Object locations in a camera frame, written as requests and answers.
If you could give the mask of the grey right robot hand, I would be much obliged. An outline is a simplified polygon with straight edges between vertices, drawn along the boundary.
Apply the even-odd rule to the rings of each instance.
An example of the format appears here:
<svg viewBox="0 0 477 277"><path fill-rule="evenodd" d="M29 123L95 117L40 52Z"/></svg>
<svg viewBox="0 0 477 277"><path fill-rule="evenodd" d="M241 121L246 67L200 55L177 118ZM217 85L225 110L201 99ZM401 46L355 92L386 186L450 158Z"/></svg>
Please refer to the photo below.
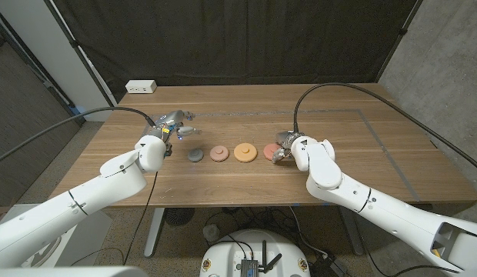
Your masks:
<svg viewBox="0 0 477 277"><path fill-rule="evenodd" d="M276 144L279 146L272 154L272 162L276 163L283 159L289 158L292 154L293 142L305 134L303 132L285 131L276 135Z"/></svg>

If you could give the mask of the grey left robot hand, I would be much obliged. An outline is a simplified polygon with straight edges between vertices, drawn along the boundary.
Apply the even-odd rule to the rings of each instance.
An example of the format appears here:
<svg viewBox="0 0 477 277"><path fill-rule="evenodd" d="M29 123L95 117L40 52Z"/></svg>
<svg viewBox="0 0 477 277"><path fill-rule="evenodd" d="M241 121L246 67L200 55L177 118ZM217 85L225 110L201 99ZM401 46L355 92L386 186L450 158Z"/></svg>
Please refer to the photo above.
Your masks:
<svg viewBox="0 0 477 277"><path fill-rule="evenodd" d="M155 136L167 140L172 134L179 139L190 135L200 135L201 130L191 126L184 126L184 120L192 121L195 115L189 111L177 110L163 115L155 122Z"/></svg>

